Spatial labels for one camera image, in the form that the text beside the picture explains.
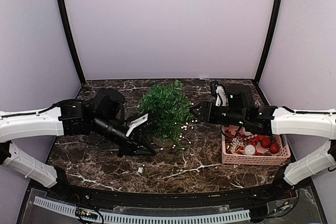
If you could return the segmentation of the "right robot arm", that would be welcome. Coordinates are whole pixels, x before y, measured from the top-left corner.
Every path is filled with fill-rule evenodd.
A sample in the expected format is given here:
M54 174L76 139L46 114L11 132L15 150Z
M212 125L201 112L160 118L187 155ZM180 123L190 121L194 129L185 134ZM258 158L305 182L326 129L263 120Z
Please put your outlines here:
M286 106L255 106L250 87L210 83L214 102L203 101L190 108L199 121L223 126L240 126L252 134L318 136L327 141L304 158L286 165L279 179L268 188L273 200L280 199L302 180L324 169L335 169L335 109L295 110Z

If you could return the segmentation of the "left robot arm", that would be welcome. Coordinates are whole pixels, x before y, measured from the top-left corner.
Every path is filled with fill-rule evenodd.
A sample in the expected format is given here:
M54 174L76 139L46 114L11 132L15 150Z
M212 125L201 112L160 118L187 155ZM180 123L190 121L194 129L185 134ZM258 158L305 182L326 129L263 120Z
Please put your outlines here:
M119 146L118 156L154 156L144 131L158 118L152 113L124 117L125 97L101 88L89 100L68 99L41 110L1 112L1 166L40 183L63 201L74 197L63 169L44 164L22 151L13 140L34 136L75 136L97 133Z

